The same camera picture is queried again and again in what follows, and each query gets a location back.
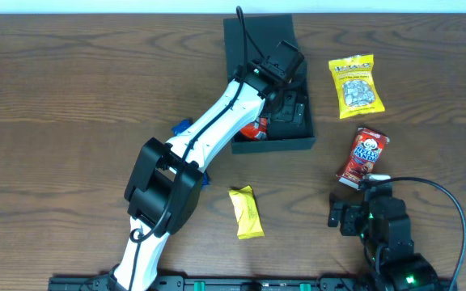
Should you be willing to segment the red snack bag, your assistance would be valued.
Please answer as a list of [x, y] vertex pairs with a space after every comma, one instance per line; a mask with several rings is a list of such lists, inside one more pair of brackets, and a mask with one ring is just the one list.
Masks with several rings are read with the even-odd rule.
[[264, 141], [267, 139], [268, 119], [257, 117], [253, 122], [245, 125], [240, 133], [250, 141]]

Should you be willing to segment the red Hello Panda box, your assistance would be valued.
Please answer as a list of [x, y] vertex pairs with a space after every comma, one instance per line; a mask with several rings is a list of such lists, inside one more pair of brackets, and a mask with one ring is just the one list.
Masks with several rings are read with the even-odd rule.
[[337, 174], [338, 181], [358, 189], [362, 178], [371, 174], [379, 156], [390, 139], [373, 129], [358, 128], [351, 147], [349, 159]]

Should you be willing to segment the yellow seed snack bag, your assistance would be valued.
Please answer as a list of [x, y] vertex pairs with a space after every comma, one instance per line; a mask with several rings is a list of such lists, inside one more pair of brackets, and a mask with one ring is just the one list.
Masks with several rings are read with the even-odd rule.
[[339, 104], [339, 118], [384, 112], [372, 75], [374, 55], [355, 55], [328, 62]]

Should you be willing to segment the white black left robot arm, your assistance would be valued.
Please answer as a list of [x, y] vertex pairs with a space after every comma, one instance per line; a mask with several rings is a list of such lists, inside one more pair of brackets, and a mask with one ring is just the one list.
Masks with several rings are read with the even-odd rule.
[[295, 46], [281, 41], [271, 55], [239, 65], [221, 97], [188, 129], [144, 144], [125, 188], [129, 240], [109, 277], [110, 289], [149, 289], [168, 237], [197, 207], [206, 168], [266, 103], [295, 85], [303, 60]]

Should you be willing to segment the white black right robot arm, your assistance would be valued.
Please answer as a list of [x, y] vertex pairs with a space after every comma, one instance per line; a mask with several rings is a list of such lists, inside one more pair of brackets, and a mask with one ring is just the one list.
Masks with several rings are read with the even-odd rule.
[[405, 202], [392, 195], [389, 183], [364, 183], [360, 203], [332, 198], [328, 226], [343, 236], [357, 236], [370, 271], [348, 282], [339, 277], [345, 290], [443, 290], [430, 263], [414, 250], [411, 221]]

